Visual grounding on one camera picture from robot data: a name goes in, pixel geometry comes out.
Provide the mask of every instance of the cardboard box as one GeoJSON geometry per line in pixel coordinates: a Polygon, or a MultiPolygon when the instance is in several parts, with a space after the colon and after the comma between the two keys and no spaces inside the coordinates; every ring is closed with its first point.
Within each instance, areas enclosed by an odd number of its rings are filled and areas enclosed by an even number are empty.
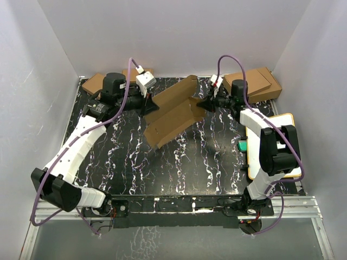
{"type": "Polygon", "coordinates": [[[102,82],[104,80],[105,75],[96,73],[89,80],[82,84],[82,88],[88,93],[93,95],[99,89],[102,89],[102,82]]]}
{"type": "MultiPolygon", "coordinates": [[[[232,81],[238,79],[243,79],[241,72],[224,76],[223,85],[229,93],[231,93],[232,81]]],[[[248,96],[266,90],[271,86],[271,83],[257,69],[247,71],[246,79],[248,83],[248,96]]]]}
{"type": "Polygon", "coordinates": [[[161,148],[195,122],[206,115],[196,104],[201,100],[192,97],[197,88],[197,76],[190,75],[153,97],[160,107],[147,116],[148,124],[144,135],[153,148],[161,148]]]}
{"type": "MultiPolygon", "coordinates": [[[[146,72],[150,72],[150,73],[152,73],[152,75],[154,75],[153,74],[153,69],[144,69],[146,72]]],[[[123,75],[125,75],[125,79],[127,79],[126,77],[127,77],[127,73],[128,73],[128,70],[127,69],[123,69],[123,71],[121,72],[123,75]]],[[[137,75],[139,75],[138,73],[137,73],[137,70],[136,69],[131,69],[131,71],[130,71],[130,82],[132,82],[132,83],[135,83],[136,82],[136,76],[137,75]]]]}
{"type": "Polygon", "coordinates": [[[273,77],[268,68],[263,67],[257,69],[270,83],[271,86],[259,93],[253,94],[248,98],[249,103],[257,103],[265,100],[276,99],[281,94],[282,88],[278,81],[273,77]]]}

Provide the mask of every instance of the white wall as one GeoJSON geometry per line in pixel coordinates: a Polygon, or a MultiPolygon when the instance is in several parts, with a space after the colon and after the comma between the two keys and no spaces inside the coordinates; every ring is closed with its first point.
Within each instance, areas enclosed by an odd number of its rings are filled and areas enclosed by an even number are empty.
{"type": "Polygon", "coordinates": [[[307,175],[337,259],[347,258],[347,3],[312,1],[274,75],[294,114],[307,175]]]}
{"type": "Polygon", "coordinates": [[[211,75],[222,54],[273,69],[309,1],[38,0],[84,76],[120,71],[131,56],[157,76],[211,75]]]}
{"type": "Polygon", "coordinates": [[[0,259],[18,259],[35,189],[57,152],[78,77],[35,0],[0,1],[0,259]]]}

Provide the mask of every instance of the green object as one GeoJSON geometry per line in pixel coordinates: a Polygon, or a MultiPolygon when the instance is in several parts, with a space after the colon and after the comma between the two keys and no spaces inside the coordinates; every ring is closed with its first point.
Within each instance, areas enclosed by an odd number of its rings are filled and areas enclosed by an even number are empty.
{"type": "Polygon", "coordinates": [[[238,149],[240,152],[246,152],[247,151],[247,141],[239,141],[237,144],[238,149]]]}

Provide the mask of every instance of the marble tabletop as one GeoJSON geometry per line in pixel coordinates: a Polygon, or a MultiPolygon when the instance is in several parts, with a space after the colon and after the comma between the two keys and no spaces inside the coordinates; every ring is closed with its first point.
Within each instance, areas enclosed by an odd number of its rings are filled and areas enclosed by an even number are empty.
{"type": "MultiPolygon", "coordinates": [[[[181,78],[157,78],[152,90],[156,95],[181,78]]],[[[207,78],[198,79],[195,96],[206,95],[207,78]]],[[[89,95],[81,88],[70,117],[66,138],[77,124],[89,95]]],[[[269,101],[256,106],[274,115],[269,101]]],[[[245,127],[233,120],[225,109],[207,113],[204,121],[186,129],[161,149],[149,146],[143,132],[145,120],[135,111],[123,112],[102,135],[81,164],[75,184],[97,187],[111,194],[147,195],[240,195],[250,180],[240,170],[245,156],[237,142],[245,127]]],[[[295,184],[280,184],[277,190],[297,194],[295,184]]]]}

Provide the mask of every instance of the black marble table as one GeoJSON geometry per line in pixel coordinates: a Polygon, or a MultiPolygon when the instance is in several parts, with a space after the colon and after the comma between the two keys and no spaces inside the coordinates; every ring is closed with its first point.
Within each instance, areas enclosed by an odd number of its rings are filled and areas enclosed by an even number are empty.
{"type": "MultiPolygon", "coordinates": [[[[179,80],[157,78],[152,92],[156,95],[179,80]]],[[[198,79],[195,96],[206,95],[207,80],[198,79]]],[[[74,130],[88,98],[79,85],[66,138],[74,130]]],[[[256,106],[266,116],[274,115],[269,101],[256,106]]],[[[250,182],[247,173],[240,170],[246,158],[237,149],[245,127],[225,109],[207,113],[204,121],[193,124],[161,149],[149,146],[143,136],[145,128],[145,120],[135,111],[123,112],[87,154],[75,184],[111,194],[240,195],[250,182]]],[[[280,184],[276,189],[284,194],[298,193],[295,184],[280,184]]]]}

